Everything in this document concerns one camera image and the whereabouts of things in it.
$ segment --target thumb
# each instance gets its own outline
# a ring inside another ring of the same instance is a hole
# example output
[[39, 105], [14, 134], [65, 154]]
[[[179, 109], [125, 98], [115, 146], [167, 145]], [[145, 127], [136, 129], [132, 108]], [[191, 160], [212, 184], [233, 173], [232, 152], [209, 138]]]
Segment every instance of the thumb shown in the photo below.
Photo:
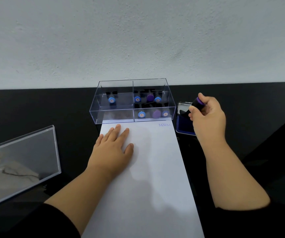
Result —
[[131, 157], [132, 157], [132, 155], [133, 155], [133, 144], [132, 144], [132, 143], [130, 143], [130, 144], [126, 147], [126, 149], [125, 149], [125, 151], [124, 151], [124, 154], [125, 154], [125, 156], [126, 156], [126, 158], [127, 158], [128, 160], [131, 159]]
[[200, 112], [200, 110], [199, 110], [198, 108], [194, 107], [194, 106], [190, 106], [190, 107], [189, 107], [189, 110], [190, 110], [190, 112], [191, 112], [191, 114], [192, 114], [193, 120], [194, 120], [194, 118], [196, 118], [196, 117], [203, 116], [203, 114]]

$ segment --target sheet of paper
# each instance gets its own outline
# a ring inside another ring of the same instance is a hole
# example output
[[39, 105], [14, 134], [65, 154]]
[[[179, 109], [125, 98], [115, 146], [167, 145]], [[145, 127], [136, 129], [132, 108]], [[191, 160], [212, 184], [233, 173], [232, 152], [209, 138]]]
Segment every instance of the sheet of paper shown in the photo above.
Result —
[[[102, 124], [105, 134], [114, 124]], [[109, 186], [87, 225], [90, 237], [204, 237], [171, 120], [122, 123], [134, 144], [129, 167]]]

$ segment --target black shirt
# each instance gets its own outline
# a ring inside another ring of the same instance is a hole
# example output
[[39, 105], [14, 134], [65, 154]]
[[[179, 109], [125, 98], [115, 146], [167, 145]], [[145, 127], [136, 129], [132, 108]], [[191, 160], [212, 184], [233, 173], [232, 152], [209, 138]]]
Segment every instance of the black shirt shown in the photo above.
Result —
[[[212, 230], [207, 237], [285, 237], [285, 206], [271, 202], [265, 208], [212, 214]], [[0, 237], [81, 237], [75, 225], [57, 208], [42, 204]]]

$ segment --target transparent organizer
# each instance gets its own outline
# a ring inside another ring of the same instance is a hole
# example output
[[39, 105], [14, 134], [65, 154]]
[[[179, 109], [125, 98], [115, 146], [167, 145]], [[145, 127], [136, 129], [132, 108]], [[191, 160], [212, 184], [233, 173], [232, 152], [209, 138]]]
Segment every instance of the transparent organizer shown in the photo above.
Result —
[[100, 81], [90, 108], [95, 124], [172, 120], [175, 113], [165, 78]]

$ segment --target gray wall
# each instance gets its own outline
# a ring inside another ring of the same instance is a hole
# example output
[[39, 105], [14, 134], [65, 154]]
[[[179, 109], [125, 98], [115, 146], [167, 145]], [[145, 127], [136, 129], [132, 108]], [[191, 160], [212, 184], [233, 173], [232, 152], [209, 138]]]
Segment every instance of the gray wall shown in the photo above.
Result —
[[285, 81], [285, 0], [0, 0], [0, 88]]

